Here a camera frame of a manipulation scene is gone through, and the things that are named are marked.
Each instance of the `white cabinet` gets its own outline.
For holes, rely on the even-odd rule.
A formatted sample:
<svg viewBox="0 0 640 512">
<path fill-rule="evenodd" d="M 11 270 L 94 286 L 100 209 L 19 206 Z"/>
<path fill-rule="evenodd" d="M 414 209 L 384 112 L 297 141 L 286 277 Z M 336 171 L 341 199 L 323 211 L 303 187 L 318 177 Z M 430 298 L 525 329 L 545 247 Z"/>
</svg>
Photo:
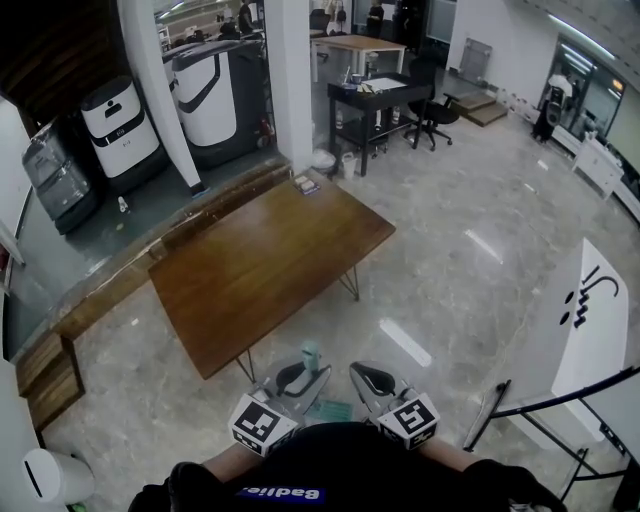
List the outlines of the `white cabinet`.
<svg viewBox="0 0 640 512">
<path fill-rule="evenodd" d="M 620 182 L 624 171 L 618 160 L 595 139 L 586 138 L 573 163 L 573 170 L 580 169 L 600 189 L 604 199 L 608 198 Z"/>
</svg>

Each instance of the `person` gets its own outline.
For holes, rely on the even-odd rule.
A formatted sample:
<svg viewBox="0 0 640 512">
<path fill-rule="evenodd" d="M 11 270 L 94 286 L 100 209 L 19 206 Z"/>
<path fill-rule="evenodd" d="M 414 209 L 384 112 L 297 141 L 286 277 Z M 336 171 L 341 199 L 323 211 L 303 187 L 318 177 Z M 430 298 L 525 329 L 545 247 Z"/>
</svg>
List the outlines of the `person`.
<svg viewBox="0 0 640 512">
<path fill-rule="evenodd" d="M 540 110 L 540 116 L 538 116 L 538 121 L 534 125 L 533 132 L 531 133 L 533 138 L 536 140 L 540 137 L 540 142 L 543 144 L 551 138 L 553 131 L 555 130 L 555 126 L 552 126 L 547 121 L 547 110 L 549 108 L 549 102 L 554 89 L 562 91 L 564 96 L 562 100 L 563 107 L 567 98 L 573 97 L 573 87 L 569 83 L 567 76 L 569 76 L 567 69 L 564 66 L 558 66 L 556 67 L 555 73 L 551 75 L 551 78 L 549 78 L 549 81 L 547 82 L 548 89 L 545 94 L 542 109 Z"/>
<path fill-rule="evenodd" d="M 146 485 L 129 512 L 509 512 L 511 504 L 566 512 L 524 468 L 479 459 L 437 438 L 407 451 L 370 424 L 330 423 L 301 430 L 266 458 L 234 444 L 203 464 L 180 463 L 162 485 Z"/>
<path fill-rule="evenodd" d="M 380 5 L 380 0 L 373 0 L 371 9 L 367 16 L 367 35 L 369 37 L 380 38 L 382 32 L 382 21 L 384 20 L 384 9 Z"/>
<path fill-rule="evenodd" d="M 242 7 L 238 12 L 238 28 L 243 34 L 251 34 L 253 32 L 253 20 L 249 3 L 250 0 L 242 0 Z"/>
</svg>

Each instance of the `sheet of paper on desk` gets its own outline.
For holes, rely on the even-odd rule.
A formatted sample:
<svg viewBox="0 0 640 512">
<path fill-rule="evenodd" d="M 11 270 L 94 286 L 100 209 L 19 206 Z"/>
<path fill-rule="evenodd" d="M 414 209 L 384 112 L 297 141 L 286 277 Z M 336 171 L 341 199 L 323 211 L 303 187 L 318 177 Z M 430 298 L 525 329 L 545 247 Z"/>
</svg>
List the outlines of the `sheet of paper on desk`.
<svg viewBox="0 0 640 512">
<path fill-rule="evenodd" d="M 397 89 L 398 87 L 406 87 L 407 84 L 393 80 L 392 78 L 374 78 L 363 82 L 373 87 L 374 91 L 386 91 L 387 89 Z"/>
</svg>

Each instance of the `black shirt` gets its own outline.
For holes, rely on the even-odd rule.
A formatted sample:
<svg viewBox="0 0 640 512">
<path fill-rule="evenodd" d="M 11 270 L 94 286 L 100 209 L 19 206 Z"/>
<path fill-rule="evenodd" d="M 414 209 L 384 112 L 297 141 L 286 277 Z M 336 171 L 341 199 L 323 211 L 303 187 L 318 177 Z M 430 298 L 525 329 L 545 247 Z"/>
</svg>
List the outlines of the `black shirt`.
<svg viewBox="0 0 640 512">
<path fill-rule="evenodd" d="M 481 460 L 460 473 L 408 452 L 362 423 L 301 431 L 241 477 L 221 483 L 199 464 L 178 464 L 163 485 L 147 485 L 129 512 L 418 509 L 507 512 L 509 494 L 566 511 L 522 468 Z"/>
<path fill-rule="evenodd" d="M 240 29 L 240 32 L 243 34 L 250 34 L 253 32 L 251 23 L 253 23 L 253 20 L 251 19 L 251 9 L 249 9 L 247 4 L 242 4 L 240 12 L 238 13 L 238 28 Z"/>
<path fill-rule="evenodd" d="M 377 20 L 367 18 L 367 35 L 369 37 L 380 37 L 382 32 L 382 21 L 384 20 L 384 9 L 381 6 L 372 7 L 369 10 L 369 16 L 376 16 Z"/>
</svg>

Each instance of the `ceiling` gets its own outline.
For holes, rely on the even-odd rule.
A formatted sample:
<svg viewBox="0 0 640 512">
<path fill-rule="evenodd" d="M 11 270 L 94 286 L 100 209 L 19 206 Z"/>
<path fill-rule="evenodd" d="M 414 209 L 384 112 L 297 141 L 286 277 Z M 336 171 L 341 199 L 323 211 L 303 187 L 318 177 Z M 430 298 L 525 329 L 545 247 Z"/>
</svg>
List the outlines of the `ceiling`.
<svg viewBox="0 0 640 512">
<path fill-rule="evenodd" d="M 570 30 L 561 32 L 600 57 L 627 83 L 640 90 L 640 0 L 512 0 L 546 11 L 577 28 L 616 56 L 615 61 Z"/>
</svg>

